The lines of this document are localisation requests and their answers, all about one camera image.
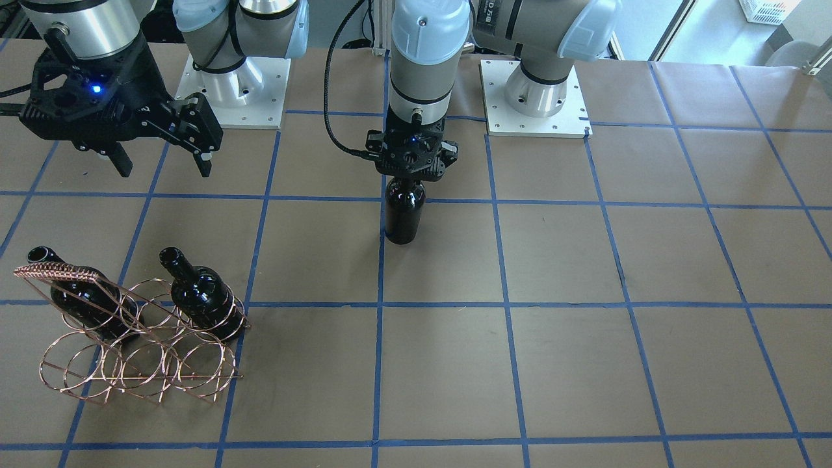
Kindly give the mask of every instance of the white plastic cap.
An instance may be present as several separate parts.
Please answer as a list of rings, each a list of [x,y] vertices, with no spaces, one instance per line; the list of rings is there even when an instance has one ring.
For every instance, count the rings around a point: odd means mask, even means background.
[[[220,16],[229,0],[174,0],[173,17],[182,32],[196,31]]]
[[[466,0],[397,0],[393,42],[411,62],[442,63],[465,43],[470,14]]]
[[[591,0],[569,28],[557,49],[560,57],[594,62],[607,48],[622,0]]]

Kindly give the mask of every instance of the white basket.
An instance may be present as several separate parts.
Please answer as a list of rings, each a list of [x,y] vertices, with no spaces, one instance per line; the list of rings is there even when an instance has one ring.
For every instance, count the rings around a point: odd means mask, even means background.
[[[740,0],[742,11],[748,22],[759,22],[779,26],[795,9],[800,0],[784,0],[782,2],[763,2],[761,0]]]

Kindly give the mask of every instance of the metal base plate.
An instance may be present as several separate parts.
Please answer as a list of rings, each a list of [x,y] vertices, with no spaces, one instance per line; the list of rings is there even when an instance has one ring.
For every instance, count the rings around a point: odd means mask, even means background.
[[[592,135],[587,106],[574,67],[567,78],[567,98],[561,111],[551,117],[537,118],[515,111],[506,101],[503,89],[508,77],[519,65],[517,60],[482,60],[479,63],[489,135],[553,138]]]
[[[211,101],[210,94],[206,93],[211,109],[214,110],[223,128],[280,130],[286,99],[286,84],[289,82],[289,67],[292,61],[288,58],[267,57],[249,57],[249,60],[254,62],[263,73],[265,86],[262,98],[243,107],[219,107]],[[195,72],[193,68],[193,58],[188,55],[182,79],[176,89],[176,99],[182,99],[193,92],[202,92],[202,89],[198,72]]]

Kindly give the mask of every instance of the metal pole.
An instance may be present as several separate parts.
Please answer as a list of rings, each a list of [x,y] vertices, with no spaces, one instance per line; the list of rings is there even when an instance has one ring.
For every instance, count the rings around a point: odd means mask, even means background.
[[[818,53],[803,66],[803,73],[813,77],[820,73],[820,70],[830,61],[832,61],[832,37],[827,39],[824,45],[820,46]]]
[[[648,59],[649,61],[660,62],[662,60],[665,53],[667,53],[667,48],[671,46],[673,39],[676,38],[676,34],[679,33],[679,30],[681,30],[681,27],[685,25],[687,18],[691,15],[691,11],[693,10],[693,6],[695,4],[696,0],[682,0],[679,9],[676,10],[676,14],[671,20],[671,23],[667,26],[665,33],[661,35],[661,39],[659,39],[659,43],[656,45],[656,48],[653,49],[653,53]]]

